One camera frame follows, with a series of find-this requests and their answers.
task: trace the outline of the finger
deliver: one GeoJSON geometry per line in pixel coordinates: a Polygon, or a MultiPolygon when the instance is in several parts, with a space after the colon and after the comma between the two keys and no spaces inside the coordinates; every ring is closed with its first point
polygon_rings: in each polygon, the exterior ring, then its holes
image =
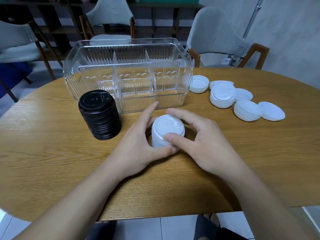
{"type": "Polygon", "coordinates": [[[150,119],[151,114],[157,108],[157,106],[158,106],[158,101],[154,102],[148,108],[146,108],[138,119],[139,124],[141,123],[146,125],[150,119]]]}
{"type": "Polygon", "coordinates": [[[173,145],[152,148],[152,153],[155,155],[154,160],[168,157],[172,154],[175,154],[177,151],[178,149],[173,145]]]}
{"type": "Polygon", "coordinates": [[[168,133],[164,135],[163,139],[170,142],[171,144],[183,149],[186,153],[190,154],[193,148],[195,147],[195,142],[191,141],[181,135],[176,133],[168,133]]]}
{"type": "Polygon", "coordinates": [[[158,116],[153,116],[153,117],[150,117],[147,124],[146,124],[146,127],[149,128],[150,126],[152,126],[153,122],[158,118],[158,116]]]}
{"type": "Polygon", "coordinates": [[[185,120],[187,123],[189,123],[190,126],[194,127],[197,130],[197,132],[205,128],[205,125],[203,123],[204,117],[196,115],[195,113],[192,113],[188,110],[169,108],[167,109],[166,113],[177,116],[182,120],[185,120]]]}

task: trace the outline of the stack of black lids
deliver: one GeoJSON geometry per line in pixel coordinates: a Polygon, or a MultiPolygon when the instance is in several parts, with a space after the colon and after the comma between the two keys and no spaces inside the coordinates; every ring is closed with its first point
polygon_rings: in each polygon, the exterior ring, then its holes
{"type": "Polygon", "coordinates": [[[114,98],[104,90],[86,92],[78,107],[92,135],[99,140],[109,140],[121,130],[121,121],[114,98]]]}

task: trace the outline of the dark pants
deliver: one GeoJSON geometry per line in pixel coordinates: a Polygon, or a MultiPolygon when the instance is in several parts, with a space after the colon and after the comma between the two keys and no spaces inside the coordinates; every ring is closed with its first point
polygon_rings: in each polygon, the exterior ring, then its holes
{"type": "Polygon", "coordinates": [[[202,237],[206,237],[209,240],[246,240],[246,238],[229,229],[217,227],[216,224],[203,215],[198,215],[194,231],[194,240],[202,237]]]}

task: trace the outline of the wood grain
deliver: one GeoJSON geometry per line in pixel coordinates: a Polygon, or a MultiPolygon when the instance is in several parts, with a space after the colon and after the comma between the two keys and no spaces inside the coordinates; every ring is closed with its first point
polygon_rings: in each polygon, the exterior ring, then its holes
{"type": "MultiPolygon", "coordinates": [[[[209,90],[187,94],[184,109],[215,120],[244,161],[287,206],[320,204],[320,91],[271,72],[244,68],[195,68],[195,75],[230,80],[286,114],[282,121],[245,122],[233,108],[218,109],[209,90]]],[[[159,116],[165,110],[157,110],[159,116]]],[[[122,130],[96,140],[63,79],[37,89],[0,120],[0,207],[33,221],[55,204],[112,151],[141,113],[121,115],[122,130]]],[[[186,136],[194,137],[187,129],[186,136]]],[[[101,220],[240,210],[219,178],[182,151],[122,182],[101,220]]]]}

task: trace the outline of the chair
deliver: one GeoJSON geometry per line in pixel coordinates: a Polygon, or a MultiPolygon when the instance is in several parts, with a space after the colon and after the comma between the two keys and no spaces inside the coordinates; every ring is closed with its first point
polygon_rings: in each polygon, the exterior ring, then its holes
{"type": "Polygon", "coordinates": [[[81,27],[84,38],[88,40],[86,27],[88,27],[90,40],[134,39],[134,16],[126,0],[98,0],[94,9],[81,15],[81,27]],[[94,34],[92,26],[121,24],[130,26],[130,35],[123,34],[94,34]]]}
{"type": "MultiPolygon", "coordinates": [[[[8,63],[13,68],[15,68],[15,66],[10,63],[38,60],[41,56],[49,74],[51,75],[52,79],[55,80],[50,64],[47,60],[45,52],[43,51],[46,46],[55,55],[61,67],[63,67],[61,60],[34,21],[23,25],[9,24],[0,21],[0,63],[8,63]],[[36,30],[45,43],[38,41],[34,33],[34,31],[36,30]]],[[[26,77],[24,77],[23,79],[29,84],[32,83],[26,77]]],[[[10,95],[12,100],[14,102],[17,102],[18,99],[1,80],[1,78],[0,84],[10,95]]]]}
{"type": "MultiPolygon", "coordinates": [[[[194,18],[186,49],[194,66],[200,66],[200,54],[220,53],[241,60],[239,68],[244,67],[254,52],[260,52],[256,69],[261,70],[269,48],[261,44],[251,44],[240,37],[227,21],[224,13],[214,7],[202,8],[194,18]]],[[[206,67],[230,67],[229,65],[208,65],[206,67]]]]}

